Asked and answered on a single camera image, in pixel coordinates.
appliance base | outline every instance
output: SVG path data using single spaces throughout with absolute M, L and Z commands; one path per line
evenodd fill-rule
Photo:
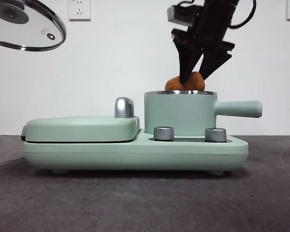
M 68 170 L 189 170 L 221 175 L 242 167 L 248 156 L 247 142 L 227 139 L 226 143 L 210 143 L 198 136 L 162 142 L 140 130 L 129 142 L 24 142 L 24 147 L 31 165 L 57 174 Z

silver knob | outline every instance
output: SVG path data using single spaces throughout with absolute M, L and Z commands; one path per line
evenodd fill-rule
M 227 132 L 224 128 L 206 128 L 205 129 L 205 140 L 209 142 L 226 142 Z
M 120 97 L 115 102 L 115 117 L 134 116 L 134 105 L 130 98 Z
M 173 141 L 174 128 L 173 127 L 155 127 L 154 139 L 159 141 Z

appliance foot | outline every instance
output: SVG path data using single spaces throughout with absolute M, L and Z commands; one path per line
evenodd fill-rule
M 207 171 L 211 175 L 223 175 L 223 171 Z
M 54 169 L 53 170 L 54 174 L 66 174 L 68 172 L 69 172 L 69 170 L 61 170 L 61 169 Z

pot rim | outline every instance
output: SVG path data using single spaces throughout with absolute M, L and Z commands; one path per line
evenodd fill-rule
M 146 95 L 159 95 L 159 94 L 189 94 L 189 95 L 214 95 L 217 96 L 216 92 L 211 92 L 211 91 L 198 91 L 198 90 L 166 90 L 166 91 L 151 91 L 151 92 L 146 92 Z

silver handle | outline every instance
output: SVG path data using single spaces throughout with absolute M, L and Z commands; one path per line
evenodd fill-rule
M 115 117 L 133 117 L 134 104 L 130 98 L 120 97 L 115 102 Z

